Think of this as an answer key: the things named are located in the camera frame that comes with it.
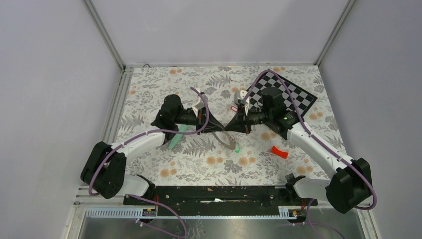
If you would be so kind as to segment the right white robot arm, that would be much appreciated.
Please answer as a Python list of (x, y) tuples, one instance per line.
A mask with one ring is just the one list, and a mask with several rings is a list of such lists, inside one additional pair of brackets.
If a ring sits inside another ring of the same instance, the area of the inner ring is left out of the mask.
[(328, 176), (326, 180), (305, 176), (289, 179), (285, 192), (288, 203), (298, 205), (305, 198), (327, 201), (338, 212), (345, 214), (353, 208), (362, 209), (360, 203), (371, 197), (373, 203), (366, 209), (375, 207), (377, 197), (372, 187), (370, 165), (365, 159), (356, 160), (341, 154), (314, 133), (300, 114), (286, 107), (280, 89), (265, 88), (259, 109), (251, 109), (249, 101), (246, 91), (235, 93), (237, 112), (225, 130), (249, 134), (253, 125), (264, 124), (303, 150)]

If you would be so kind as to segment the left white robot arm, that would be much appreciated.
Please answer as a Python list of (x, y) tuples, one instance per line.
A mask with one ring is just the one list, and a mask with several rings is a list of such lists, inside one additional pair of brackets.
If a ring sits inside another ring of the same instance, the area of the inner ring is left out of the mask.
[(89, 186), (88, 194), (105, 199), (135, 195), (141, 204), (150, 204), (154, 200), (150, 183), (142, 176), (126, 174), (127, 163), (182, 135), (178, 129), (180, 124), (195, 126), (196, 134), (224, 131), (224, 126), (210, 113), (206, 102), (207, 97), (201, 94), (196, 105), (185, 109), (178, 95), (168, 95), (145, 132), (123, 142), (97, 143), (81, 173), (81, 180)]

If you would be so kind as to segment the metal key holder plate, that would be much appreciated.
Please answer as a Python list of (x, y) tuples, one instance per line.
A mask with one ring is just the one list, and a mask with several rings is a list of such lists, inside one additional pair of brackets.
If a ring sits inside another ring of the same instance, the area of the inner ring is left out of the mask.
[(225, 148), (235, 150), (236, 140), (226, 131), (212, 132), (212, 136)]

